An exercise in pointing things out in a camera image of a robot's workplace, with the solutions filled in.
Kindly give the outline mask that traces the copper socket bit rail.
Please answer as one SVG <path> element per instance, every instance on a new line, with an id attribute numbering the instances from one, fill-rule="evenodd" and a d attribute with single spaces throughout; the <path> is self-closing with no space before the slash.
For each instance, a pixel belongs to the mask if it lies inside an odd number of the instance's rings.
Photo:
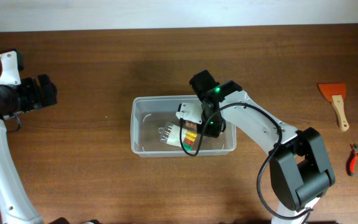
<path id="1" fill-rule="evenodd" d="M 192 121 L 185 121 L 185 126 L 190 129 L 197 129 L 198 124 Z"/>

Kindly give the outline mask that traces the clear plastic container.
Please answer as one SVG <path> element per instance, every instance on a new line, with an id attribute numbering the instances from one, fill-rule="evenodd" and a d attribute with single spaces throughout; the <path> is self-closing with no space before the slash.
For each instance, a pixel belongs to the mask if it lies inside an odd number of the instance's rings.
<path id="1" fill-rule="evenodd" d="M 140 157 L 182 157 L 186 154 L 178 146 L 160 141 L 160 132 L 167 123 L 179 125 L 175 113 L 180 103 L 201 102 L 195 95 L 138 97 L 132 104 L 131 148 Z M 237 146 L 236 126 L 227 123 L 218 138 L 204 137 L 199 156 L 226 155 Z"/>

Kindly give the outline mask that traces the orange scraper with wooden handle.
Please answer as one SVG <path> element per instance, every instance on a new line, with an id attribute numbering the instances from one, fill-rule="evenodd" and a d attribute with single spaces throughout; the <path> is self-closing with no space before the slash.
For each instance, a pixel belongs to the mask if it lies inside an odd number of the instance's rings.
<path id="1" fill-rule="evenodd" d="M 349 123 L 344 112 L 344 99 L 346 97 L 345 83 L 319 83 L 318 89 L 323 97 L 328 100 L 337 116 L 338 126 L 342 132 L 349 129 Z"/>

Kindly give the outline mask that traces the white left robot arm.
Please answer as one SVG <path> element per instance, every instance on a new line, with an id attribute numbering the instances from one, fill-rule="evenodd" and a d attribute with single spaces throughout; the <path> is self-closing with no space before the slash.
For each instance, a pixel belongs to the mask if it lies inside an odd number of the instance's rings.
<path id="1" fill-rule="evenodd" d="M 43 223 L 30 202 L 12 161 L 5 119 L 57 104 L 57 88 L 48 75 L 0 85 L 0 223 Z"/>

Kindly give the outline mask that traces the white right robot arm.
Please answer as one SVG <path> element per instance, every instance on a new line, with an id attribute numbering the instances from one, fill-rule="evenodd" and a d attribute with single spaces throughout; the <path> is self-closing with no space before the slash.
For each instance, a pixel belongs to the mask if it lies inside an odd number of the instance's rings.
<path id="1" fill-rule="evenodd" d="M 234 81 L 220 84 L 204 70 L 190 86 L 201 102 L 194 122 L 201 137 L 217 138 L 232 123 L 267 154 L 257 176 L 257 195 L 272 223 L 306 223 L 313 207 L 335 183 L 317 130 L 290 126 L 255 103 Z"/>

